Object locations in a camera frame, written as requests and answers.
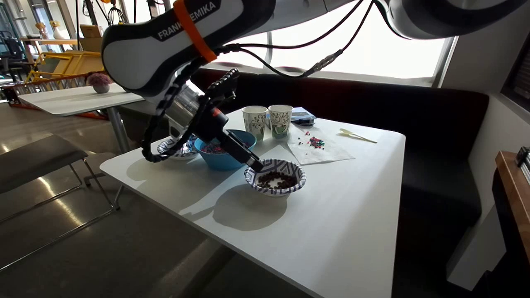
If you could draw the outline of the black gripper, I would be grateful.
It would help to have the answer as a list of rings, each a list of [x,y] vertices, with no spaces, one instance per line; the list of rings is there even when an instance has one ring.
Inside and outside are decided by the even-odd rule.
[[[222,79],[214,82],[206,93],[199,98],[199,110],[192,122],[194,135],[202,141],[211,141],[221,135],[217,153],[219,170],[262,170],[260,158],[252,151],[257,140],[247,132],[235,132],[222,128],[227,125],[227,117],[221,107],[232,103],[237,98],[239,72],[231,70]]]

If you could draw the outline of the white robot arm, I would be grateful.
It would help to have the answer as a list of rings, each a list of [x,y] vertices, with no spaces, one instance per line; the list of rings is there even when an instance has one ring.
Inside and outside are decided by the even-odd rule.
[[[191,77],[219,55],[244,52],[244,37],[282,31],[333,12],[350,0],[176,0],[166,14],[133,26],[113,26],[103,36],[106,74],[121,88],[151,100],[158,128],[174,110],[181,138],[217,140],[237,161],[260,170],[260,160],[224,132],[217,105],[235,92],[232,75],[199,92]],[[502,0],[467,11],[451,0],[371,0],[386,27],[401,39],[438,40],[479,32],[522,7]]]

